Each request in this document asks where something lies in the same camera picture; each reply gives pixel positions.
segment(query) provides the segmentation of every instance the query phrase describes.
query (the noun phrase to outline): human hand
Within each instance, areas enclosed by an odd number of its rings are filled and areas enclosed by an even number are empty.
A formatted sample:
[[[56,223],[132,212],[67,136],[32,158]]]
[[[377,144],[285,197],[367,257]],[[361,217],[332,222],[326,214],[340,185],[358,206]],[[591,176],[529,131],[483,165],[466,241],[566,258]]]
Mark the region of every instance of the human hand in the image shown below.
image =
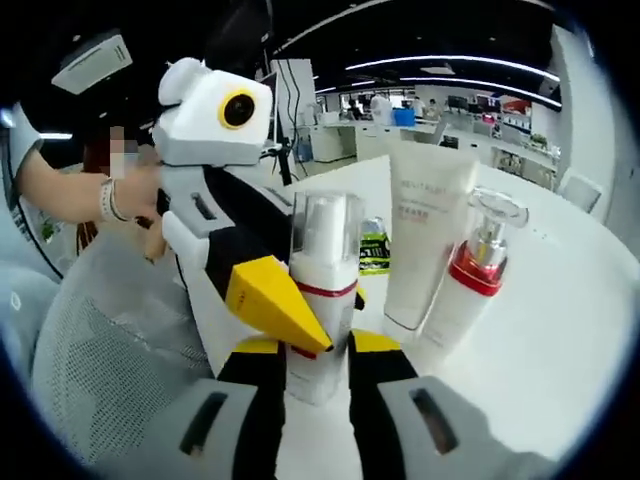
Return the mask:
[[[145,217],[156,222],[160,188],[160,166],[146,165],[129,169],[124,178],[114,182],[114,200],[118,211],[126,218]]]

